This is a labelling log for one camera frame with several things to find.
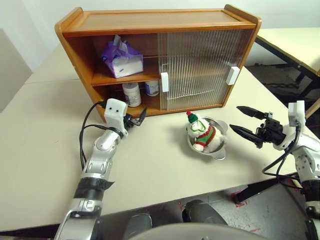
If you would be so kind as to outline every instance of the red marking on floor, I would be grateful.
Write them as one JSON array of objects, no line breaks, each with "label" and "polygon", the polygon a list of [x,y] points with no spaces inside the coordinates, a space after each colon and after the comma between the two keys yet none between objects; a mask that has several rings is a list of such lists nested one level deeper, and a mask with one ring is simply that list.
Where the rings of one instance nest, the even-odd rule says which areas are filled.
[{"label": "red marking on floor", "polygon": [[[292,179],[289,179],[289,182],[292,184],[293,187],[296,187],[294,181],[292,181]],[[294,191],[295,192],[300,192],[300,189],[299,188],[294,188]]]},{"label": "red marking on floor", "polygon": [[261,228],[256,228],[256,229],[253,229],[253,230],[250,230],[251,233],[254,233],[254,232],[257,232],[257,231],[260,231]]},{"label": "red marking on floor", "polygon": [[184,208],[182,207],[181,202],[179,201],[178,204],[179,204],[179,206],[180,206],[180,211],[182,212],[182,211],[184,210]]},{"label": "red marking on floor", "polygon": [[240,192],[241,192],[241,191],[236,191],[236,192],[234,192],[234,193],[231,194],[232,201],[234,202],[236,208],[240,208],[240,207],[243,207],[243,206],[248,205],[248,202],[247,202],[247,201],[244,201],[244,202],[242,202],[241,204],[237,204],[237,203],[236,203],[236,201],[235,201],[235,195],[238,194],[238,193],[240,193]]}]

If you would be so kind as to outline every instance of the black cable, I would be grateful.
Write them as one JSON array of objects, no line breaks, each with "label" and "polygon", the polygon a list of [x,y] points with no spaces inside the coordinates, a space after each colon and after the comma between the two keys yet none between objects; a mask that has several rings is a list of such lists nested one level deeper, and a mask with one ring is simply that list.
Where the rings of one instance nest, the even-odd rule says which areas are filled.
[{"label": "black cable", "polygon": [[[107,127],[102,126],[102,125],[90,124],[90,125],[85,126],[85,127],[80,131],[80,135],[83,136],[84,130],[85,130],[86,128],[89,128],[89,127],[96,127],[96,128],[98,128],[98,129],[102,129],[102,130],[107,130],[107,129],[108,129]],[[86,159],[86,156],[85,156],[85,153],[84,153],[84,150],[83,150],[83,137],[82,137],[82,140],[80,141],[80,151],[81,151],[80,154],[82,154],[82,157],[83,157],[83,159],[85,160],[85,162],[83,162],[83,161],[81,162],[81,166],[83,166],[82,169],[84,169],[84,166],[85,166],[85,163],[87,162],[87,159]]]},{"label": "black cable", "polygon": [[[294,140],[289,144],[288,148],[286,149],[286,151],[284,152],[284,154],[282,154],[278,159],[276,159],[275,161],[273,161],[271,164],[269,164],[268,166],[266,166],[263,170],[262,173],[265,175],[269,175],[269,176],[274,176],[276,177],[276,179],[278,180],[279,183],[281,183],[282,185],[286,186],[286,187],[290,187],[292,188],[293,186],[287,185],[283,182],[281,182],[280,177],[282,178],[290,178],[290,179],[294,179],[294,180],[299,180],[296,177],[292,177],[292,176],[288,176],[288,175],[280,175],[279,172],[281,170],[281,167],[283,166],[287,156],[291,153],[293,147],[297,144],[298,140],[299,140],[299,136],[300,136],[300,132],[301,132],[301,125],[298,122],[297,126],[295,127],[295,137]],[[276,171],[276,174],[274,173],[270,173],[270,172],[266,172],[267,170],[269,170],[270,168],[272,168],[273,166],[275,166],[276,164],[278,164],[279,162],[280,165]]]},{"label": "black cable", "polygon": [[86,126],[86,122],[87,122],[87,119],[90,115],[90,113],[92,112],[92,110],[97,106],[97,105],[103,105],[105,103],[105,101],[97,101],[96,103],[94,103],[89,111],[86,113],[85,117],[84,117],[84,120],[83,120],[83,123],[82,123],[82,127],[81,127],[81,131],[80,131],[80,134],[79,134],[79,144],[80,144],[80,162],[81,162],[81,167],[82,169],[84,169],[85,167],[85,163],[87,162],[87,159],[86,159],[86,156],[84,154],[84,151],[83,151],[83,147],[82,147],[82,142],[83,142],[83,137],[84,137],[84,129],[85,129],[85,126]]}]

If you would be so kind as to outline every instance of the ribbed glass panel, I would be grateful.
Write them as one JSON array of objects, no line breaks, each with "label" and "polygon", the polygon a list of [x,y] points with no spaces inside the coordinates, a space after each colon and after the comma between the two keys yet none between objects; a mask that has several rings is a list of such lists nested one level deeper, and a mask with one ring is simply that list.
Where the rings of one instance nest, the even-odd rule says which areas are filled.
[{"label": "ribbed glass panel", "polygon": [[221,104],[230,67],[238,66],[252,29],[158,34],[159,71],[169,75],[162,110]]}]

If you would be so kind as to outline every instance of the black tape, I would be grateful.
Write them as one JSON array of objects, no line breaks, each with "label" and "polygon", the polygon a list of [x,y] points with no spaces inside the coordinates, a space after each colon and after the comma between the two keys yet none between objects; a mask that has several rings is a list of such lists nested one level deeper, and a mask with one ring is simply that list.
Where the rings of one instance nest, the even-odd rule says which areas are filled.
[{"label": "black tape", "polygon": [[74,193],[75,199],[90,199],[102,201],[104,191],[110,188],[114,182],[101,178],[85,177],[82,178]]},{"label": "black tape", "polygon": [[107,129],[115,132],[116,134],[118,134],[120,136],[120,139],[122,139],[124,137],[124,134],[120,130],[116,129],[113,126],[109,126],[109,127],[107,127]]},{"label": "black tape", "polygon": [[307,180],[301,185],[306,202],[320,201],[320,180]]},{"label": "black tape", "polygon": [[305,221],[305,226],[306,226],[306,232],[305,236],[307,240],[319,240],[318,234],[317,234],[317,229],[314,224],[314,221],[312,220],[307,220]]}]

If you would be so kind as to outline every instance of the white pill bottle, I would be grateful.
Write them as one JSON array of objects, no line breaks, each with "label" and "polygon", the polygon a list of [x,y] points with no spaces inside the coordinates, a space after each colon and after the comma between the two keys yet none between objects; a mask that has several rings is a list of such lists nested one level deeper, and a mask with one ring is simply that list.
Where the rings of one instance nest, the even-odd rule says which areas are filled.
[{"label": "white pill bottle", "polygon": [[128,106],[133,108],[138,107],[141,104],[139,84],[137,82],[123,83],[122,88],[125,102]]},{"label": "white pill bottle", "polygon": [[159,81],[155,80],[155,81],[146,81],[144,83],[145,86],[145,93],[150,96],[150,97],[154,97],[157,96],[159,94]]}]

